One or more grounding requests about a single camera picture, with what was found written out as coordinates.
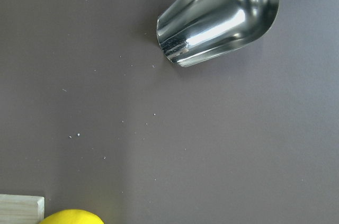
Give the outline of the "silver metal scoop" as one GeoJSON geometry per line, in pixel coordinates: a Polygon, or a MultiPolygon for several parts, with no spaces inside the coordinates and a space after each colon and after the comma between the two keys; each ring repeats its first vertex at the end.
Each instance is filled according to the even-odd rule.
{"type": "Polygon", "coordinates": [[[157,41],[172,63],[189,67],[238,50],[274,23],[280,0],[176,0],[157,19],[157,41]]]}

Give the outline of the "whole yellow lemon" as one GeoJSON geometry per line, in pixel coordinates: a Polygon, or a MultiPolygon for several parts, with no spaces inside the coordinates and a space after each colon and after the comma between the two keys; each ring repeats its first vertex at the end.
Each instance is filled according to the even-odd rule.
{"type": "Polygon", "coordinates": [[[69,223],[69,224],[104,224],[103,220],[88,211],[80,210],[80,209],[67,209],[62,210],[59,212],[56,212],[46,218],[44,218],[42,221],[40,221],[41,224],[63,224],[63,223],[69,223]]]}

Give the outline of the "bamboo cutting board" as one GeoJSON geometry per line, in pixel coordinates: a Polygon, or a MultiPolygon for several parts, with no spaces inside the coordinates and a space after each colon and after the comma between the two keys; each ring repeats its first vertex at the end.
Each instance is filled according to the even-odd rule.
{"type": "Polygon", "coordinates": [[[44,219],[44,197],[1,194],[1,223],[40,223],[44,219]]]}

